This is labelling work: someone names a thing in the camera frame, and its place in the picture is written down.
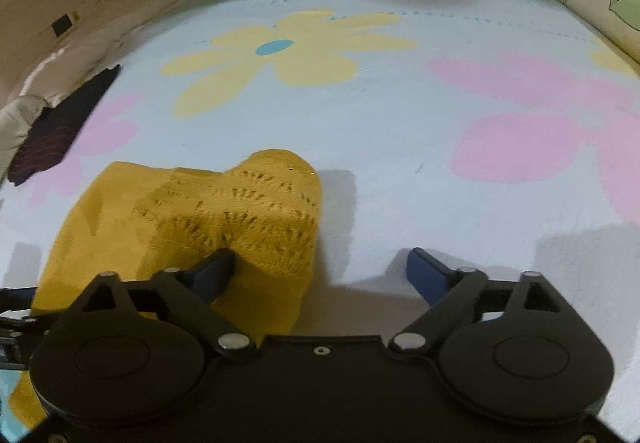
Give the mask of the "mustard yellow knit sweater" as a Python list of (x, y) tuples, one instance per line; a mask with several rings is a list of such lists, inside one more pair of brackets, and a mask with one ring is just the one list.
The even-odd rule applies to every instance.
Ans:
[(314, 278), (322, 188), (291, 151), (257, 151), (224, 172), (113, 162), (68, 212), (32, 304), (63, 310), (103, 271), (146, 281), (218, 249), (236, 273), (213, 304), (256, 341), (287, 335)]

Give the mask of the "white pillow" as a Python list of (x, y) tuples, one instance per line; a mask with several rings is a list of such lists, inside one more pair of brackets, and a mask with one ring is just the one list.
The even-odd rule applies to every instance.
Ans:
[(32, 124), (60, 105), (125, 36), (187, 0), (108, 0), (18, 78), (1, 107), (1, 173), (6, 174)]

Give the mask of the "black wall socket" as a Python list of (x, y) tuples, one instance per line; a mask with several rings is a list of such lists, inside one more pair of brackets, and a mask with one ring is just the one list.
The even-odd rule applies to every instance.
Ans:
[(58, 38), (62, 36), (66, 31), (73, 25), (73, 21), (70, 19), (70, 16), (64, 14), (57, 20), (52, 22), (51, 28), (54, 32), (54, 35)]

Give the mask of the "floral pastel bed blanket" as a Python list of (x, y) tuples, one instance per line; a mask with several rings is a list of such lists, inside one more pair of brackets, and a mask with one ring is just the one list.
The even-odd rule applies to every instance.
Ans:
[(402, 266), (547, 276), (611, 351), (604, 420), (639, 435), (639, 75), (553, 0), (192, 0), (122, 68), (66, 159), (1, 192), (1, 280), (31, 286), (110, 163), (224, 171), (287, 149), (323, 189), (300, 333), (391, 335)]

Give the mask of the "dark maroon folded garment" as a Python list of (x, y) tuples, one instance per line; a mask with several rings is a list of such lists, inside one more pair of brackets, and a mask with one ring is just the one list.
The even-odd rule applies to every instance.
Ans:
[(118, 77), (121, 65), (105, 68), (70, 93), (61, 104), (46, 108), (17, 149), (8, 170), (15, 186), (59, 164), (73, 145), (90, 114)]

